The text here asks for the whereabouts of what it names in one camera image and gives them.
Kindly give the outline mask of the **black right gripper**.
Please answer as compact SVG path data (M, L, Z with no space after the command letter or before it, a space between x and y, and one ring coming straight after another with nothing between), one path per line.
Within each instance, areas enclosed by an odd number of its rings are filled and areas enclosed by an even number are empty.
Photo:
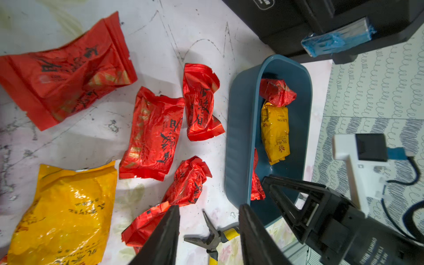
M424 248L322 184L267 176L262 186L295 237L324 265L421 265Z

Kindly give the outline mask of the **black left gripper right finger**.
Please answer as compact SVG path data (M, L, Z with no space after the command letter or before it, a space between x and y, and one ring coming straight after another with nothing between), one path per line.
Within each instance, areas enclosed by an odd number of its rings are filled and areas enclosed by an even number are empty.
M244 264L290 265L249 205L239 208L239 229Z

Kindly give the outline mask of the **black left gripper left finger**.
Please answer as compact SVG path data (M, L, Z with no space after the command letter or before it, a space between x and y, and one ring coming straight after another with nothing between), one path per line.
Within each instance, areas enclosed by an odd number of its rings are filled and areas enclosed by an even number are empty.
M129 265L175 265L179 228L180 208L174 205Z

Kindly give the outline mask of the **red tea bag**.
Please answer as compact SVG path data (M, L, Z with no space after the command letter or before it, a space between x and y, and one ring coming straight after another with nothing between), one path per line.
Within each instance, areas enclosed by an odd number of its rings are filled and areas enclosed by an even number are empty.
M1 56L1 85L41 131L137 81L119 13L57 49Z
M119 164L119 178L163 181L180 137L184 98L157 96L141 87L133 111L129 147Z
M288 106L297 97L284 80L270 78L261 79L259 95L275 107Z
M259 180L258 175L256 174L256 167L258 165L258 152L255 149L254 153L254 164L252 171L252 187L251 187L251 201L262 201L265 200L266 194L262 188L261 181Z
M146 244L166 212L172 206L195 204L199 199L203 184L211 178L207 164L199 157L182 161L174 174L174 181L166 191L162 202L153 206L138 217L121 233L121 240L138 253Z
M183 96L187 111L187 137L204 141L225 132L222 123L213 115L214 93L220 81L214 71L203 64L185 64Z

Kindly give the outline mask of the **yellow tea bag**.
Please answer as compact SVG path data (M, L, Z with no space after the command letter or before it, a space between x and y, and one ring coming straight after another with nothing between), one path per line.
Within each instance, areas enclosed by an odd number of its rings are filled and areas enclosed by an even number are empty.
M287 107L264 103L261 109L261 139L271 166L290 155Z
M97 265L109 237L118 171L42 164L32 205L18 223L9 265Z

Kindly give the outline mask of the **teal plastic storage box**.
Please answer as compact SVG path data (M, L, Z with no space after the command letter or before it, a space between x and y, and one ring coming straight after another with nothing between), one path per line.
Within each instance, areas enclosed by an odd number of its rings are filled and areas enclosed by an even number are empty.
M261 139L260 118L265 100L259 95L263 76L285 80L297 98L288 106L290 155L270 165ZM252 175L302 180L307 158L312 81L308 70L282 55L272 55L234 78L229 94L224 190L231 204L249 204L265 227L282 218L270 198L251 200Z

